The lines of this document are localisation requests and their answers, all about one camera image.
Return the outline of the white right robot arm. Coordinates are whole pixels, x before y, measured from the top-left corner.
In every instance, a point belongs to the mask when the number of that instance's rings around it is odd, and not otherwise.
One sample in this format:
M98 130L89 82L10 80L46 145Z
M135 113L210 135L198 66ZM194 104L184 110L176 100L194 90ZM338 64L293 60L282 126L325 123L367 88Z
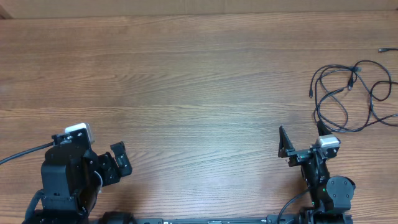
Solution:
M331 176L326 162L337 156L341 141L324 124L317 122L319 137L308 149L296 150L283 126L279 128L280 158L287 158L288 165L301 168L302 178L307 189L290 199L275 218L276 223L299 224L349 224L353 223L351 209L356 184L348 177ZM296 215L284 215L287 207L309 194L312 205L303 207Z

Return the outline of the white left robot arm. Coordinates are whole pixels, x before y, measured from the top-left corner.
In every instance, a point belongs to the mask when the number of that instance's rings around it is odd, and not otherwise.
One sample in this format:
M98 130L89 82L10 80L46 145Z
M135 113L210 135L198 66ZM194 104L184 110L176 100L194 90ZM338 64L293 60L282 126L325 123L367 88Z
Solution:
M132 173L124 143L110 148L113 156L72 142L49 149L41 166L43 189L32 197L24 223L88 223L101 189Z

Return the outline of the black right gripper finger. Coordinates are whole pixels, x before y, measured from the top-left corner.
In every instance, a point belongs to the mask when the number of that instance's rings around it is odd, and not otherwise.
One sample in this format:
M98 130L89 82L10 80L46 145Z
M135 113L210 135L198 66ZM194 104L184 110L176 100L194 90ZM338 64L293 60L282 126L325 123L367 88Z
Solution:
M279 127L279 139L278 157L288 157L291 152L295 151L295 148L293 147L283 125Z
M324 125L321 120L317 121L317 129L319 136L327 136L332 134L332 132Z

